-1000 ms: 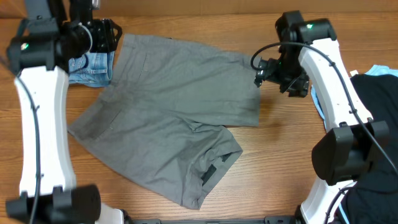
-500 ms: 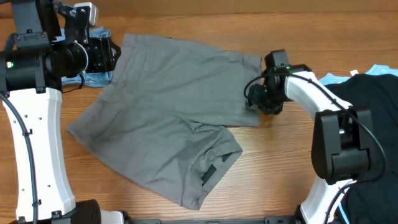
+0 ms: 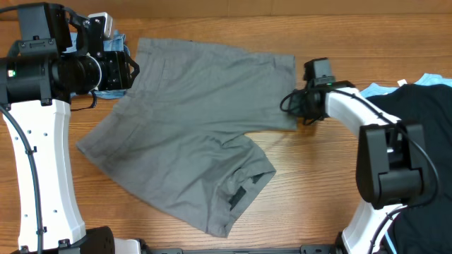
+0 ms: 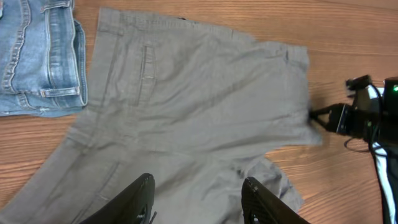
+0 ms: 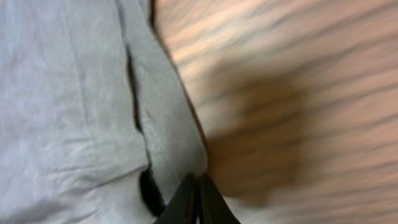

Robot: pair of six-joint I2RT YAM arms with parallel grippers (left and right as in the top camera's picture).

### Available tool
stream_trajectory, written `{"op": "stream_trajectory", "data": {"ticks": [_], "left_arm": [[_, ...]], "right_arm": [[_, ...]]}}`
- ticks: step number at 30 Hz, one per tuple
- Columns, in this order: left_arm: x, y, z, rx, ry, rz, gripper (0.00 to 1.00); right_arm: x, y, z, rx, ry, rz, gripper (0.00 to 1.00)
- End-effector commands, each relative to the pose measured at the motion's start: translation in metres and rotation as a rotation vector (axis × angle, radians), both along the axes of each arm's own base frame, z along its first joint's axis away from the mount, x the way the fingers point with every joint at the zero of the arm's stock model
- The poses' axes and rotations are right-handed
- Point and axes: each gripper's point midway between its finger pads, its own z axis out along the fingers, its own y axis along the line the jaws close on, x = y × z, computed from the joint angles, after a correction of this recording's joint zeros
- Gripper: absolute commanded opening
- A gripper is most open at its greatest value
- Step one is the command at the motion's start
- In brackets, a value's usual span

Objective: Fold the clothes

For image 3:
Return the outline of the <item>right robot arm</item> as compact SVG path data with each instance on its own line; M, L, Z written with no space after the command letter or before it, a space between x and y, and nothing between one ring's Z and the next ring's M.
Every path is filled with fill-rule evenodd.
M301 253L387 253L381 245L403 211L427 206L439 195L439 174L425 151L421 124L402 121L364 98L349 81L338 81L327 58L304 64L306 86L280 109L305 125L339 120L358 139L355 178L358 208L330 245L302 246Z

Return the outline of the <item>grey cotton shorts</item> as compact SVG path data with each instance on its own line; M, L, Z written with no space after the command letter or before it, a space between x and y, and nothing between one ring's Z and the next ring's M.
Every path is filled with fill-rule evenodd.
M297 128L280 110L295 57L142 38L136 60L132 88L78 149L142 201L227 237L276 173L248 133Z

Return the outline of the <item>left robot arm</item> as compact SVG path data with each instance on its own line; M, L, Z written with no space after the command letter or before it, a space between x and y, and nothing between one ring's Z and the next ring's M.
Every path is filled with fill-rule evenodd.
M21 38L1 60L1 112L13 143L20 193L19 253L144 253L106 226L87 229L73 187L69 121L73 95L125 90L139 74L105 13L81 16L46 2L15 7Z

